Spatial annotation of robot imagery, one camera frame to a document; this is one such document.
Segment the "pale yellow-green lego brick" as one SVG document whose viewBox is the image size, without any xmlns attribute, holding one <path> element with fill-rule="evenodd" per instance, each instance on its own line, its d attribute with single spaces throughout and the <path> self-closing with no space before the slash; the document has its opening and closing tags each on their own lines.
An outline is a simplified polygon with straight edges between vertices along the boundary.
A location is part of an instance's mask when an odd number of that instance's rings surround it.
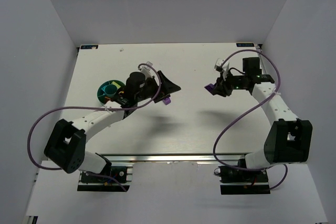
<svg viewBox="0 0 336 224">
<path fill-rule="evenodd" d="M 116 83 L 116 82 L 112 82 L 111 83 L 112 85 L 114 85 L 117 89 L 119 89 L 121 86 L 118 84 L 118 83 Z"/>
</svg>

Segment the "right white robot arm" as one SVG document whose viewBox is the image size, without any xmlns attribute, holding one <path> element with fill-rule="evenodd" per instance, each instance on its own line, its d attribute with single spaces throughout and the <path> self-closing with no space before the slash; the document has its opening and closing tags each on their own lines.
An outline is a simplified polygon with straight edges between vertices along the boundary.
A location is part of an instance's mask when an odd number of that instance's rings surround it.
<svg viewBox="0 0 336 224">
<path fill-rule="evenodd" d="M 271 128 L 262 149 L 246 154 L 238 161 L 244 169 L 265 169 L 277 164 L 303 163 L 309 156 L 312 124 L 294 114 L 276 90 L 274 79 L 263 74 L 258 57 L 243 59 L 243 73 L 233 75 L 229 63 L 218 59 L 219 72 L 215 84 L 209 86 L 213 95 L 228 97 L 234 90 L 247 90 L 261 104 Z"/>
</svg>

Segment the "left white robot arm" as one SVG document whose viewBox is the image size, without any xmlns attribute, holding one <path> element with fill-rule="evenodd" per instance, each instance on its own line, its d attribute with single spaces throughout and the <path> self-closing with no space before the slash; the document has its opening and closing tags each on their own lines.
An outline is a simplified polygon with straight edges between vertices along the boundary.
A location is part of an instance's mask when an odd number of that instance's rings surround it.
<svg viewBox="0 0 336 224">
<path fill-rule="evenodd" d="M 157 103 L 181 90 L 161 71 L 157 75 L 159 78 L 155 79 L 142 69 L 131 73 L 125 83 L 112 81 L 104 84 L 100 88 L 103 106 L 73 121 L 59 120 L 44 154 L 68 174 L 82 170 L 106 175 L 111 162 L 100 154 L 86 151 L 86 143 L 111 124 L 131 115 L 141 101 L 152 99 Z"/>
</svg>

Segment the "purple hollow lego brick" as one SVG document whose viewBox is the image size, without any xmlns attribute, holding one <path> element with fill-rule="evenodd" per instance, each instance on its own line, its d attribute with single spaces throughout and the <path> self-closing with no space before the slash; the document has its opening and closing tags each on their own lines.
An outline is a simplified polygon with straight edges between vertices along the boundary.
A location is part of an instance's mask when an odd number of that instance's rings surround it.
<svg viewBox="0 0 336 224">
<path fill-rule="evenodd" d="M 170 98 L 165 98 L 162 100 L 162 102 L 165 104 L 165 105 L 168 105 L 171 103 L 171 99 Z"/>
</svg>

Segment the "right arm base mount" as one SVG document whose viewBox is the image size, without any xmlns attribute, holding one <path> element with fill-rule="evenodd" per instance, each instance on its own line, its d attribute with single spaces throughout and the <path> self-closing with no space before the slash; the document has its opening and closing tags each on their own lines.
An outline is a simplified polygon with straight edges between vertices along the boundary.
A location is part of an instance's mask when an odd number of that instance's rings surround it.
<svg viewBox="0 0 336 224">
<path fill-rule="evenodd" d="M 247 172 L 219 166 L 214 175 L 220 178 L 221 195 L 266 195 L 270 194 L 266 171 Z"/>
</svg>

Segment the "purple curved lego brick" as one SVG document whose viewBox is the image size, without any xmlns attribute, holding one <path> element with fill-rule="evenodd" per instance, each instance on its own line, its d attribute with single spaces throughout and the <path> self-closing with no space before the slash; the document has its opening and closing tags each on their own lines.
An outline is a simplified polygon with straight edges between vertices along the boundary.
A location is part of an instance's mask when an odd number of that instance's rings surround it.
<svg viewBox="0 0 336 224">
<path fill-rule="evenodd" d="M 215 89 L 215 85 L 210 83 L 204 87 L 208 92 L 212 93 L 213 90 Z"/>
</svg>

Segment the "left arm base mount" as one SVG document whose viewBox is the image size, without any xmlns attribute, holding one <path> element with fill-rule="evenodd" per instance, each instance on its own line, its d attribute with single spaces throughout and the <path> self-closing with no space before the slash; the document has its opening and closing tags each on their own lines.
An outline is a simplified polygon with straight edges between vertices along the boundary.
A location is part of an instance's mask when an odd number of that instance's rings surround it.
<svg viewBox="0 0 336 224">
<path fill-rule="evenodd" d="M 110 173 L 100 176 L 80 172 L 77 191 L 125 193 L 130 188 L 132 175 L 133 164 L 131 163 L 114 163 Z"/>
</svg>

